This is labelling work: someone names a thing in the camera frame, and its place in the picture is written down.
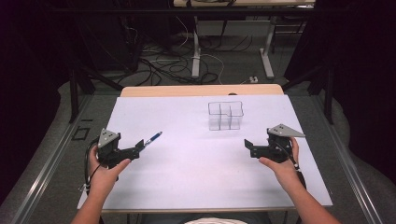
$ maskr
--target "blue pen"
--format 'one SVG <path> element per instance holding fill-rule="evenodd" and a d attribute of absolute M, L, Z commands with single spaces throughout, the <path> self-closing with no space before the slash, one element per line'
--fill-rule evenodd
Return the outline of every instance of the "blue pen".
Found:
<path fill-rule="evenodd" d="M 152 143 L 155 139 L 157 139 L 163 132 L 158 132 L 154 136 L 152 136 L 146 143 L 145 147 L 148 146 L 150 143 Z"/>

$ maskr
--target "transparent cube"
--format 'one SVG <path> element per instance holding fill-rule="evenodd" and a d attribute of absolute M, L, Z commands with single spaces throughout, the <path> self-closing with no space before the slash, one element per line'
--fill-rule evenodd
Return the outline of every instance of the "transparent cube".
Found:
<path fill-rule="evenodd" d="M 213 102 L 208 104 L 209 130 L 239 130 L 244 111 L 242 102 Z"/>

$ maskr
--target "table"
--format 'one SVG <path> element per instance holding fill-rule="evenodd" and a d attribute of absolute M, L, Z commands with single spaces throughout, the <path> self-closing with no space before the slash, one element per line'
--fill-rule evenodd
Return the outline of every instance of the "table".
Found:
<path fill-rule="evenodd" d="M 289 97 L 277 85 L 125 88 L 107 129 L 119 148 L 162 131 L 120 175 L 104 212 L 175 213 L 270 211 L 294 207 L 273 172 L 249 157 L 244 138 L 267 145 L 266 128 L 285 123 L 302 132 Z M 240 130 L 209 131 L 207 104 L 241 101 Z M 305 139 L 300 164 L 308 191 L 332 205 Z M 86 199 L 83 193 L 80 208 Z"/>
<path fill-rule="evenodd" d="M 187 0 L 174 0 L 175 7 L 186 7 Z M 191 0 L 192 7 L 226 7 L 228 2 L 204 3 Z M 313 5 L 315 0 L 236 0 L 233 7 L 286 7 Z M 221 35 L 222 21 L 198 21 L 195 17 L 196 32 L 194 32 L 194 56 L 192 63 L 192 77 L 199 76 L 201 49 L 199 48 L 199 35 Z M 272 37 L 276 27 L 276 17 L 269 21 L 227 21 L 227 28 L 223 35 L 256 35 L 266 36 L 264 47 L 260 49 L 262 64 L 267 78 L 275 78 L 268 58 Z"/>

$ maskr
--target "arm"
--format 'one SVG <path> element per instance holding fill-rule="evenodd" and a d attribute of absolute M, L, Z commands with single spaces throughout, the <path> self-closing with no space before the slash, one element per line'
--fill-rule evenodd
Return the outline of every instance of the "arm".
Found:
<path fill-rule="evenodd" d="M 90 194 L 72 221 L 74 224 L 99 223 L 103 204 L 105 203 L 108 194 L 113 189 L 117 176 L 131 162 L 131 160 L 126 159 L 120 162 L 117 166 L 108 170 L 107 168 L 100 166 L 99 161 L 96 159 L 96 151 L 97 146 L 93 147 L 90 153 L 90 173 L 92 174 L 96 168 L 97 171 L 94 173 L 94 176 L 92 176 Z"/>
<path fill-rule="evenodd" d="M 290 140 L 293 157 L 298 162 L 297 141 L 295 138 Z M 340 223 L 304 188 L 290 160 L 277 163 L 261 157 L 259 161 L 274 171 L 277 181 L 289 194 L 303 223 Z"/>

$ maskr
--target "white tabletop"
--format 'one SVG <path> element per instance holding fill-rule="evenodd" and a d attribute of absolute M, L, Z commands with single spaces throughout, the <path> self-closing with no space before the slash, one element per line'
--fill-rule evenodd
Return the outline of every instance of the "white tabletop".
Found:
<path fill-rule="evenodd" d="M 175 7 L 185 7 L 187 0 L 174 0 Z M 193 7 L 225 7 L 228 2 L 205 3 L 191 0 Z M 234 7 L 265 7 L 265 6 L 304 6 L 315 4 L 315 0 L 236 0 Z"/>
<path fill-rule="evenodd" d="M 240 130 L 209 131 L 208 103 L 241 101 Z M 299 132 L 287 95 L 121 97 L 107 129 L 121 133 L 119 148 L 133 147 L 157 132 L 157 140 L 120 175 L 104 212 L 214 212 L 293 208 L 273 172 L 249 156 L 244 139 L 268 145 L 266 128 L 283 123 Z M 308 191 L 332 205 L 304 138 L 300 164 Z M 78 208 L 86 195 L 82 194 Z"/>

